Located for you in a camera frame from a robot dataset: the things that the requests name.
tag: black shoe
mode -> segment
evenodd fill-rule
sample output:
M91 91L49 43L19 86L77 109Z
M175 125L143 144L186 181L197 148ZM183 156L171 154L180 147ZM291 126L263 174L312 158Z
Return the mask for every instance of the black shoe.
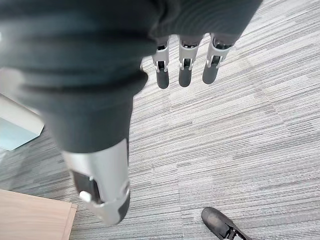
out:
M207 228L220 240L252 240L230 218L213 207L203 209L201 217Z

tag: gray carpet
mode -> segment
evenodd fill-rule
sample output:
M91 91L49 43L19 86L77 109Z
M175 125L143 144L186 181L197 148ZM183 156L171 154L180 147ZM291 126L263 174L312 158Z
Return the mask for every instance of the gray carpet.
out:
M319 13L318 0L266 0L209 86L201 78L208 36L187 88L178 84L175 36L168 89L145 59L121 224L104 227L79 201L46 129L3 157L0 188L78 204L72 240L217 239L202 224L206 206L254 240L319 240Z

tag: metal joint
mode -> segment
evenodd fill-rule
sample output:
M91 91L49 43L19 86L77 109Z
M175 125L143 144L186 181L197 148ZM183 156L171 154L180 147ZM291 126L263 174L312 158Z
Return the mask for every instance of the metal joint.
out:
M183 70L184 61L185 59L190 59L189 70L191 71L194 62L196 60L197 52L198 52L199 45L183 45L182 41L179 41L179 62L180 62L180 69Z
M155 66L155 70L157 73L160 72L159 62L163 62L164 72L168 71L169 64L169 40L167 41L164 49L158 49L156 53L152 56L153 65Z
M211 36L211 41L209 44L209 48L208 48L208 53L206 56L206 65L208 68L211 68L212 65L212 61L214 59L214 56L219 57L218 63L216 65L216 68L218 69L220 67L220 64L223 60L226 59L227 54L229 53L231 47L227 47L225 49L218 49L214 46L214 40L215 40L215 36L213 33L210 33Z

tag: robotic arm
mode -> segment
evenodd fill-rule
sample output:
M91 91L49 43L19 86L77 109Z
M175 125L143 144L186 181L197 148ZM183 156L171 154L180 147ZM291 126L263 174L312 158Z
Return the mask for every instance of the robotic arm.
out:
M130 202L129 126L153 55L169 85L169 36L179 35L187 87L200 41L211 34L203 81L211 84L261 0L3 0L0 64L18 69L16 95L37 109L61 149L79 197L108 226Z

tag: light wood surface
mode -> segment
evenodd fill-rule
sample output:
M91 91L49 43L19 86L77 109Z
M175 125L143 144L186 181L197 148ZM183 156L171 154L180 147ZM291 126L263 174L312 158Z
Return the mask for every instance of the light wood surface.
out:
M0 189L1 240L68 240L77 205Z

